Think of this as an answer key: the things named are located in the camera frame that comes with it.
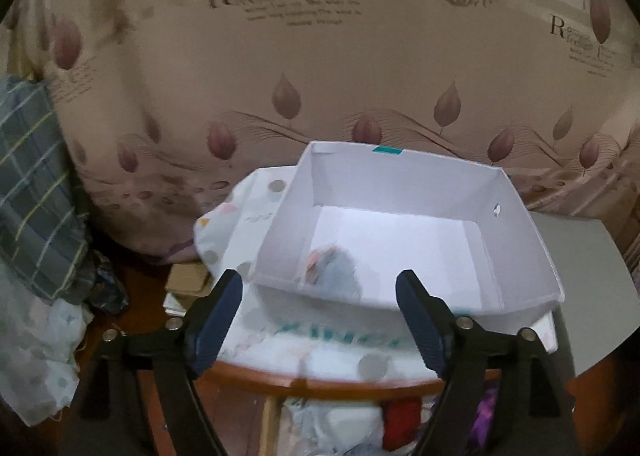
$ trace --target cardboard box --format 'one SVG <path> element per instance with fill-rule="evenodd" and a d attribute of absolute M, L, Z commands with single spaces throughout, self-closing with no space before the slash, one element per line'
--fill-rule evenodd
<path fill-rule="evenodd" d="M 321 303 L 325 296 L 305 283 L 310 252 L 329 246 L 355 263 L 362 292 L 343 300 L 350 308 Z M 454 312 L 494 331 L 530 326 L 564 300 L 551 257 L 502 169 L 410 150 L 310 143 L 255 262 L 254 283 L 279 290 L 262 292 L 265 307 L 289 322 L 314 314 L 315 322 L 339 328 L 336 321 L 368 314 L 388 325 L 398 315 L 395 283 L 404 269 Z"/>
<path fill-rule="evenodd" d="M 171 267 L 164 289 L 174 295 L 204 297 L 211 293 L 213 278 L 200 261 L 180 262 Z"/>

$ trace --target bolt head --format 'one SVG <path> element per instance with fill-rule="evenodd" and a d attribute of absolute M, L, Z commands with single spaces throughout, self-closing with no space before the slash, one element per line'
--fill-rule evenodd
<path fill-rule="evenodd" d="M 474 322 L 469 317 L 458 317 L 456 319 L 456 324 L 458 325 L 458 328 L 463 330 L 470 330 L 474 327 Z"/>
<path fill-rule="evenodd" d="M 171 317 L 164 326 L 171 331 L 179 330 L 182 327 L 182 319 L 180 317 Z"/>
<path fill-rule="evenodd" d="M 111 342 L 116 340 L 117 338 L 118 338 L 118 330 L 116 330 L 115 328 L 111 328 L 102 334 L 102 340 L 105 342 Z"/>

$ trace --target clothing pile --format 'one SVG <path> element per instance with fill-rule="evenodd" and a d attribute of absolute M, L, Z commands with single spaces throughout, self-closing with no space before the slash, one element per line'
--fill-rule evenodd
<path fill-rule="evenodd" d="M 121 311 L 126 294 L 90 248 L 82 190 L 44 83 L 0 79 L 0 394 L 27 425 L 67 406 L 86 299 Z"/>
<path fill-rule="evenodd" d="M 465 456 L 480 454 L 492 424 L 497 383 L 487 381 Z M 284 402 L 276 456 L 408 455 L 438 405 L 438 396 L 409 397 L 381 404 Z"/>

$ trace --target gray fabric item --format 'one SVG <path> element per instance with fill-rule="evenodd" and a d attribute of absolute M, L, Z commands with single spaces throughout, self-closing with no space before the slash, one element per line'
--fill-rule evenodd
<path fill-rule="evenodd" d="M 36 296 L 91 290 L 86 201 L 44 83 L 0 78 L 0 257 Z"/>

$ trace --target white cloth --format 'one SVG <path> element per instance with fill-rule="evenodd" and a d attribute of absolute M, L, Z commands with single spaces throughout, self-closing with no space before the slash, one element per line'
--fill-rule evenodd
<path fill-rule="evenodd" d="M 289 399 L 285 406 L 302 438 L 309 441 L 306 450 L 299 448 L 291 456 L 341 456 L 361 444 L 382 448 L 384 422 L 377 404 Z"/>
<path fill-rule="evenodd" d="M 92 314 L 31 294 L 0 261 L 0 395 L 26 425 L 68 406 L 78 386 L 74 351 Z"/>

